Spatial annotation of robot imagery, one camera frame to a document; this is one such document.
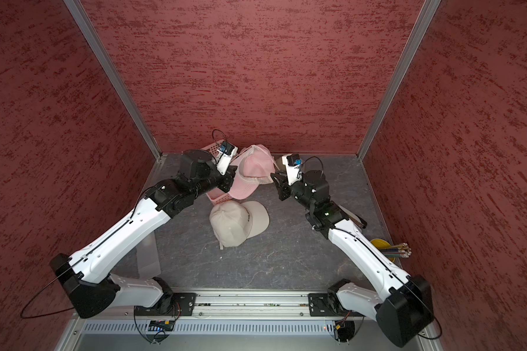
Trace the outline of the white pink baseball cap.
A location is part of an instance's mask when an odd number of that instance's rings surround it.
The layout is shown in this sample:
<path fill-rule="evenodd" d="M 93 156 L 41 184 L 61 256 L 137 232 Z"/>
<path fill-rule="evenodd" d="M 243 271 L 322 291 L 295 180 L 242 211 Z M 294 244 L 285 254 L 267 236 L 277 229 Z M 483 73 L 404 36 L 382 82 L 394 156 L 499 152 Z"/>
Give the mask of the white pink baseball cap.
<path fill-rule="evenodd" d="M 220 249 L 239 247 L 249 238 L 262 234 L 269 227 L 269 215 L 257 201 L 226 201 L 213 207 L 209 215 Z"/>

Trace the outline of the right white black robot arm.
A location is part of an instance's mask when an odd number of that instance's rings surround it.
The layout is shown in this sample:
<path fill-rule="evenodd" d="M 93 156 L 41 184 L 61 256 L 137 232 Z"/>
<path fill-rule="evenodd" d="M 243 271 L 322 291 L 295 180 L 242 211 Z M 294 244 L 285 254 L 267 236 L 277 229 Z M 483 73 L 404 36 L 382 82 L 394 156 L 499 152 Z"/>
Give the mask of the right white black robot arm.
<path fill-rule="evenodd" d="M 435 321 L 430 283 L 396 266 L 367 240 L 362 234 L 365 221 L 332 201 L 321 171 L 273 173 L 271 178 L 279 199 L 293 198 L 303 205 L 311 228 L 338 247 L 372 285 L 369 290 L 351 282 L 335 285 L 335 302 L 345 311 L 375 320 L 397 347 L 406 346 Z"/>

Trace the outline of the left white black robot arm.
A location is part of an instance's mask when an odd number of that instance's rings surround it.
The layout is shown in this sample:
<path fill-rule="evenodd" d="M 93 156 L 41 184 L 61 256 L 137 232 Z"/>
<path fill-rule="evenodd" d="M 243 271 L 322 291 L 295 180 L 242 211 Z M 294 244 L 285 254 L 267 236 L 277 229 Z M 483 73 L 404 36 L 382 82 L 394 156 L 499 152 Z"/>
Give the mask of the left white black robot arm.
<path fill-rule="evenodd" d="M 131 279 L 112 270 L 199 196 L 215 188 L 230 190 L 237 170 L 231 162 L 237 151 L 236 146 L 223 146 L 218 157 L 206 150 L 183 152 L 174 178 L 149 187 L 129 214 L 91 244 L 51 260 L 50 266 L 79 317 L 88 319 L 114 307 L 143 307 L 159 315 L 171 314 L 173 292 L 161 278 Z"/>

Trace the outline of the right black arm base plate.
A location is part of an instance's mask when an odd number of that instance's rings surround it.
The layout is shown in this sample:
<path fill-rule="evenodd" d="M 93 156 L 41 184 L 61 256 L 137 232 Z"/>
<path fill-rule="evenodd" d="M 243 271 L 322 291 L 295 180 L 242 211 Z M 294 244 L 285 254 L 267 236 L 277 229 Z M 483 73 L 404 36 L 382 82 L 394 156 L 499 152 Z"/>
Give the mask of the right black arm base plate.
<path fill-rule="evenodd" d="M 336 317 L 343 319 L 347 314 L 350 317 L 362 317 L 362 314 L 358 312 L 350 312 L 345 309 L 338 297 L 333 293 L 309 293 L 307 297 L 311 317 Z"/>

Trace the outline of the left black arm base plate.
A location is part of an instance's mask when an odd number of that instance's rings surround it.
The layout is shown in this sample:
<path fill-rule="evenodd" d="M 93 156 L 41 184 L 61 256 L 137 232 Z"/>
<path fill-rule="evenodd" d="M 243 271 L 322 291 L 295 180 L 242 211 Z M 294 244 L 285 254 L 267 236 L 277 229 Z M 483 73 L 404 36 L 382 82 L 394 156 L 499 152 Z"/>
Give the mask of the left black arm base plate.
<path fill-rule="evenodd" d="M 164 294 L 153 307 L 135 307 L 136 316 L 190 317 L 197 295 L 194 292 Z"/>

